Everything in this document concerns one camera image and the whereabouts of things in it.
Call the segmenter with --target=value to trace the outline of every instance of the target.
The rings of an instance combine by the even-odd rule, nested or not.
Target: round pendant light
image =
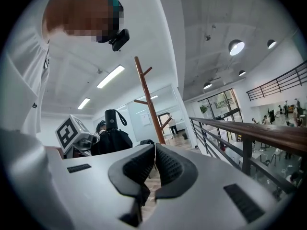
[[[245,44],[242,41],[238,39],[232,40],[228,46],[230,55],[235,56],[236,54],[240,53],[244,46]]]
[[[275,46],[276,42],[272,39],[268,41],[268,49],[273,48]]]
[[[204,89],[204,90],[205,90],[205,89],[208,89],[208,88],[210,88],[211,86],[212,86],[211,83],[206,82],[206,83],[203,85],[203,89]]]
[[[244,70],[241,70],[240,72],[239,72],[239,76],[242,76],[242,75],[244,75],[246,72],[244,71]]]

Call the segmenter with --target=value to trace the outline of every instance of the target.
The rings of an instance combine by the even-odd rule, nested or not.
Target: wooden coat rack
[[[136,68],[138,70],[138,74],[139,74],[141,84],[142,84],[142,87],[143,87],[143,90],[144,90],[144,93],[145,93],[145,97],[146,97],[145,102],[139,101],[139,100],[134,100],[134,102],[144,104],[144,105],[148,105],[149,112],[150,112],[150,115],[152,116],[153,125],[154,125],[155,131],[157,133],[159,142],[162,143],[162,144],[165,144],[165,140],[164,140],[162,130],[169,123],[169,121],[172,120],[172,118],[170,117],[162,126],[160,126],[159,121],[158,121],[158,117],[157,117],[157,113],[155,112],[154,104],[153,104],[153,102],[150,98],[150,93],[148,91],[147,83],[146,83],[146,80],[145,80],[145,75],[153,68],[149,67],[145,72],[143,72],[139,58],[136,56],[136,57],[134,57],[134,60],[135,60],[135,65],[136,65]]]

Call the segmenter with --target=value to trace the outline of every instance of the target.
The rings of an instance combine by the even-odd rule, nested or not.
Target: railing
[[[285,74],[255,88],[247,91],[249,100],[265,98],[271,94],[281,93],[287,89],[307,82],[307,60]]]
[[[288,182],[278,173],[274,172],[270,167],[252,157],[252,142],[259,141],[263,144],[270,145],[295,154],[301,157],[307,156],[307,129],[288,126],[267,126],[239,122],[228,122],[204,118],[190,117],[193,126],[194,134],[201,144],[206,148],[207,153],[214,155],[217,159],[220,157],[216,151],[220,153],[233,167],[241,170],[246,175],[250,176],[251,165],[256,170],[267,176],[277,187],[281,188],[286,194],[294,192],[296,187]],[[223,140],[219,136],[213,134],[204,128],[204,124],[210,125],[219,129],[223,129],[242,136],[243,149],[240,149],[233,144]],[[207,135],[217,139],[220,143],[237,153],[243,158],[242,169],[232,160],[221,148],[215,144]],[[216,151],[209,146],[209,143],[216,148]]]

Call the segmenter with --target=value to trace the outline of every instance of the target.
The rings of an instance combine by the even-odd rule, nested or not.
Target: wooden floor
[[[201,153],[201,151],[198,148],[191,147],[189,140],[184,140],[182,132],[176,135],[173,139],[165,139],[165,142],[167,145],[176,147],[178,149],[184,149],[196,153]],[[155,168],[153,168],[153,170],[150,172],[150,179],[147,178],[145,184],[150,189],[150,195],[147,199],[146,205],[142,207],[143,220],[148,219],[155,208],[154,194],[156,190],[161,187],[160,175],[158,170],[156,171]]]

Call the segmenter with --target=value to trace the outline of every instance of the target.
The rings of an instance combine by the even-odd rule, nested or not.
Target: ceiling light
[[[78,109],[84,108],[84,106],[90,101],[89,98],[85,98],[84,101],[79,105]]]
[[[240,53],[244,48],[244,43],[240,40],[232,40],[229,43],[228,49],[231,56],[235,56],[236,54]]]
[[[244,75],[245,73],[246,73],[245,71],[241,70],[241,71],[239,72],[239,76],[242,76],[242,75]]]
[[[210,88],[212,86],[212,84],[211,83],[209,83],[209,82],[207,82],[207,83],[205,83],[204,85],[203,85],[203,89],[205,90],[205,89],[208,89],[208,88]]]
[[[125,68],[121,65],[115,68],[109,75],[103,79],[100,84],[97,85],[97,88],[102,89],[108,82],[115,78],[119,73],[121,73]]]
[[[268,49],[273,48],[275,46],[276,42],[272,39],[268,41]]]
[[[138,113],[141,113],[141,112],[144,112],[144,111],[146,111],[146,110],[140,111],[140,112],[138,112]],[[138,113],[136,113],[136,114],[138,114]]]

